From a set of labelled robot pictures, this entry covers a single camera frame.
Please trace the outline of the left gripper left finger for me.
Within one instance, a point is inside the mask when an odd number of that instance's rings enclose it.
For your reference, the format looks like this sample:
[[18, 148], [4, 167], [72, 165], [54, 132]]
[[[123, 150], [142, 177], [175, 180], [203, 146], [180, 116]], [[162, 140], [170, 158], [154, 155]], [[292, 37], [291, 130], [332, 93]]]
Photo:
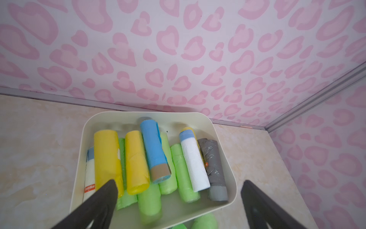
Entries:
[[108, 229], [118, 198], [118, 189], [113, 179], [106, 182], [83, 204], [65, 217], [54, 229]]

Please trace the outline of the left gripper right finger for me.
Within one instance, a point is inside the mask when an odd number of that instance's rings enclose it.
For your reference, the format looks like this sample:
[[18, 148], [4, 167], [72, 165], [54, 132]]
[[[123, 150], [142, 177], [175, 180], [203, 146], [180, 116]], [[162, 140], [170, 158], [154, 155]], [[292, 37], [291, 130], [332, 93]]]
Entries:
[[250, 180], [244, 182], [241, 198], [251, 229], [305, 228]]

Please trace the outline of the white roll blue cap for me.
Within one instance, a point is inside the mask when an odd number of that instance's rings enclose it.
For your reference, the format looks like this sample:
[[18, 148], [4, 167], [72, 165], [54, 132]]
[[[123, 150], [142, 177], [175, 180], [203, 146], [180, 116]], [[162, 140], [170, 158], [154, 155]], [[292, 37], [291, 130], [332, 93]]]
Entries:
[[193, 191], [199, 192], [210, 188], [209, 178], [193, 131], [185, 130], [179, 134], [179, 138]]
[[83, 202], [85, 202], [95, 192], [94, 147], [91, 147], [87, 151]]

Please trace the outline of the grey roll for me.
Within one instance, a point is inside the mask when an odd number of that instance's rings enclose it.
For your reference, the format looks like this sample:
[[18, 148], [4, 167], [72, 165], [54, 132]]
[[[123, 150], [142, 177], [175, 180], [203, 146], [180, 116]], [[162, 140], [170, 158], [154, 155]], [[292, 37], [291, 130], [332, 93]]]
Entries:
[[198, 140], [205, 161], [205, 169], [209, 178], [208, 197], [212, 201], [228, 201], [226, 181], [221, 157], [216, 140], [201, 138]]

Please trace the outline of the dark green roll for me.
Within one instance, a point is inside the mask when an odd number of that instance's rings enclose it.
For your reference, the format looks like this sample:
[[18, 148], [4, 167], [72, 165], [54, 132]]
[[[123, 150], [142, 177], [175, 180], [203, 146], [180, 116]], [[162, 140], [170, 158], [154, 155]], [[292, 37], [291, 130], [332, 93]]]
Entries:
[[127, 192], [127, 179], [126, 179], [126, 159], [125, 159], [125, 139], [119, 138], [119, 147], [120, 147], [120, 155], [121, 155], [121, 167], [122, 167], [122, 176], [123, 176], [123, 184], [124, 184], [124, 195], [117, 200], [117, 210], [126, 208], [132, 204], [138, 202], [136, 195], [129, 195]]

